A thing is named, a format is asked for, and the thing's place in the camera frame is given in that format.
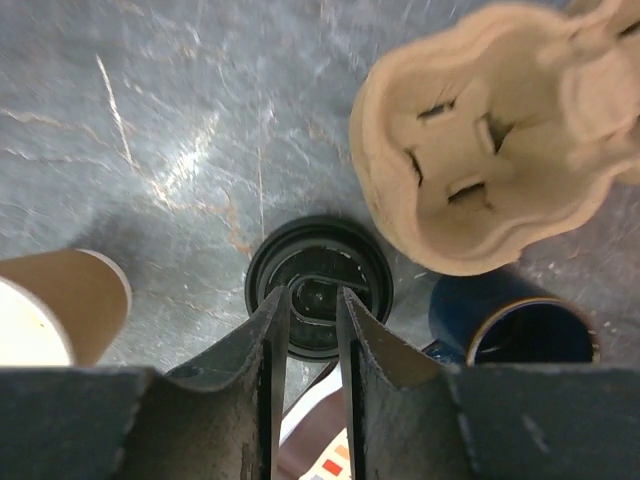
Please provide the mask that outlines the black plastic coffee lid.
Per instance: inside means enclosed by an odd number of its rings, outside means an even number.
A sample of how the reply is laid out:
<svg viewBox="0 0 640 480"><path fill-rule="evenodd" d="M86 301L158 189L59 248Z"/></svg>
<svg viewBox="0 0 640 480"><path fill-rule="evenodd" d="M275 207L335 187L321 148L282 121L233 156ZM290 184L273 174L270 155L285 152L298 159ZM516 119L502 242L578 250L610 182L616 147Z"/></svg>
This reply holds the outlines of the black plastic coffee lid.
<svg viewBox="0 0 640 480"><path fill-rule="evenodd" d="M391 269L375 237L351 219L312 215L272 232L254 254L244 297L253 313L272 290L291 294L288 355L322 363L338 358L337 295L347 287L382 324L390 316Z"/></svg>

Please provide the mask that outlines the single brown paper cup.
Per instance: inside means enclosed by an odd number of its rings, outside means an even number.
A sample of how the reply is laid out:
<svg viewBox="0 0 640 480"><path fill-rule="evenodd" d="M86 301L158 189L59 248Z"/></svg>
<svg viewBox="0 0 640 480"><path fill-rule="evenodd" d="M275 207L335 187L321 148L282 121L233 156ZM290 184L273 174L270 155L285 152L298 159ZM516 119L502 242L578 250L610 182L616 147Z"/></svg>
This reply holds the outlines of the single brown paper cup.
<svg viewBox="0 0 640 480"><path fill-rule="evenodd" d="M1 261L1 365L90 367L125 324L131 285L109 257L66 249Z"/></svg>

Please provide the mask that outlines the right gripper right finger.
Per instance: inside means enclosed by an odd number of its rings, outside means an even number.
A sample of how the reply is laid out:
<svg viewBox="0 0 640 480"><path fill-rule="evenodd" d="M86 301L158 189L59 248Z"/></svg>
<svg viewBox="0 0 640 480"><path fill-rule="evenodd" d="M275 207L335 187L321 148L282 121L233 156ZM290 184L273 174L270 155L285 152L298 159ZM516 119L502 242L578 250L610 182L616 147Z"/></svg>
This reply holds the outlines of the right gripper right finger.
<svg viewBox="0 0 640 480"><path fill-rule="evenodd" d="M337 296L356 479L635 479L639 372L443 366Z"/></svg>

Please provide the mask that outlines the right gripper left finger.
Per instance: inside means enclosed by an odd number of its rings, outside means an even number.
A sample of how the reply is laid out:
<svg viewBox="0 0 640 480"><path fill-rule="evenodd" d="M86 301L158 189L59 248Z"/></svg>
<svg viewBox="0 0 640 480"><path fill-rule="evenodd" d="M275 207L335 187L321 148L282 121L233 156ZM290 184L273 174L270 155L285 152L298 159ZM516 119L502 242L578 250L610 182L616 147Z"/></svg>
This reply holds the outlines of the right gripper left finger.
<svg viewBox="0 0 640 480"><path fill-rule="evenodd" d="M276 469L290 294L274 289L168 373L6 368L5 479L268 479Z"/></svg>

